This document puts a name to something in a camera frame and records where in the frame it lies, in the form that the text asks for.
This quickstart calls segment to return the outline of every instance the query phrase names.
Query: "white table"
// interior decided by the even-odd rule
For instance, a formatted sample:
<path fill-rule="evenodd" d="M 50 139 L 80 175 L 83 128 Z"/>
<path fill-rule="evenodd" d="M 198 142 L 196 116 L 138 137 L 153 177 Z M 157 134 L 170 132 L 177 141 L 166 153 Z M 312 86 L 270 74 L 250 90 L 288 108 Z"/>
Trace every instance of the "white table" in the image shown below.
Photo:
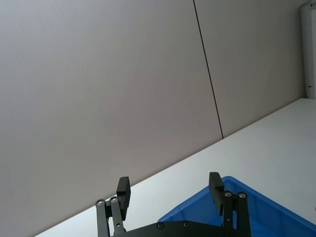
<path fill-rule="evenodd" d="M 134 185 L 124 227 L 156 222 L 206 187 L 210 171 L 233 176 L 316 224 L 315 169 L 316 100 L 300 99 Z M 56 236 L 97 237 L 95 207 L 37 237 Z"/>

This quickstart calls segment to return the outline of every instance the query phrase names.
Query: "gray wall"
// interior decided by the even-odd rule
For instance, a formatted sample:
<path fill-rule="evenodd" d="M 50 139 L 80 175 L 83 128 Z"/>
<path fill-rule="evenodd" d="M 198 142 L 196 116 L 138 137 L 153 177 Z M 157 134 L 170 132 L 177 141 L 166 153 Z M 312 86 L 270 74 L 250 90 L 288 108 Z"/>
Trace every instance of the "gray wall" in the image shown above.
<path fill-rule="evenodd" d="M 196 0 L 224 136 L 304 95 L 305 0 Z"/>
<path fill-rule="evenodd" d="M 225 135 L 302 95 L 298 3 L 281 2 L 197 0 Z M 1 236 L 222 138 L 191 0 L 6 1 L 0 34 Z"/>

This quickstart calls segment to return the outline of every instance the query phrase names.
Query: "black vertical line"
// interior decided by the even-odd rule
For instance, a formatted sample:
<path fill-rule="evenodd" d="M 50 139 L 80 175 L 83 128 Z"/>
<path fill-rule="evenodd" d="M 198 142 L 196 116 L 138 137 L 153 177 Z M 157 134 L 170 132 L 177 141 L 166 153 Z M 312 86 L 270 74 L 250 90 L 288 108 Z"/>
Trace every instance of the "black vertical line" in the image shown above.
<path fill-rule="evenodd" d="M 222 125 L 221 125 L 221 120 L 219 119 L 219 113 L 218 113 L 218 108 L 217 108 L 217 103 L 216 103 L 216 98 L 215 98 L 213 83 L 212 83 L 212 79 L 211 79 L 211 73 L 209 72 L 209 66 L 208 66 L 208 61 L 207 61 L 207 57 L 206 57 L 206 52 L 205 52 L 204 41 L 203 41 L 202 32 L 201 32 L 201 27 L 200 27 L 200 25 L 199 25 L 198 12 L 197 12 L 197 7 L 196 7 L 196 1 L 195 1 L 195 0 L 193 0 L 193 4 L 194 4 L 194 9 L 195 9 L 195 11 L 196 11 L 197 25 L 198 25 L 199 35 L 200 35 L 201 41 L 202 41 L 202 47 L 203 47 L 203 51 L 204 51 L 204 56 L 205 56 L 205 61 L 206 61 L 206 66 L 207 66 L 209 81 L 211 82 L 211 87 L 212 87 L 212 92 L 213 92 L 213 97 L 214 97 L 214 102 L 215 102 L 215 108 L 216 108 L 217 118 L 218 118 L 218 122 L 219 122 L 219 127 L 220 127 L 220 129 L 221 129 L 222 138 L 224 139 L 223 129 L 222 129 Z"/>

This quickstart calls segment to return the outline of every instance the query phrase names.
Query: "white tabletop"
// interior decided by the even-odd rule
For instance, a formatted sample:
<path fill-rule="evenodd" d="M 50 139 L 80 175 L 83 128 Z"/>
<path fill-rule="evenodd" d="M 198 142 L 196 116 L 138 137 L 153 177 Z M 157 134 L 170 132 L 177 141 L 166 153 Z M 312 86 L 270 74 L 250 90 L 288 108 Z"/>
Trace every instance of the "white tabletop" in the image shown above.
<path fill-rule="evenodd" d="M 233 176 L 316 224 L 315 169 L 316 100 L 300 99 L 134 185 L 124 227 L 156 222 L 206 187 L 210 171 Z M 55 236 L 97 237 L 95 207 L 37 237 Z"/>

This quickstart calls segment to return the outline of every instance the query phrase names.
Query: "blue plastic bin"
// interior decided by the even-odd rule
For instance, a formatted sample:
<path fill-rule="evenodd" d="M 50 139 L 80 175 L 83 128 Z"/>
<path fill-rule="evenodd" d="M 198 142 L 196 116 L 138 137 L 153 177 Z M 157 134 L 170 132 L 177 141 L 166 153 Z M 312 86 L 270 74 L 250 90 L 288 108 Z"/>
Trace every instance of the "blue plastic bin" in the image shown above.
<path fill-rule="evenodd" d="M 248 209 L 253 237 L 316 237 L 316 225 L 311 222 L 233 177 L 224 177 L 223 182 L 225 190 L 230 190 L 235 194 L 241 191 L 248 194 Z M 222 218 L 218 215 L 216 206 L 211 200 L 208 187 L 159 219 L 160 222 L 182 220 L 221 225 Z M 236 227 L 236 216 L 234 216 L 234 226 Z"/>

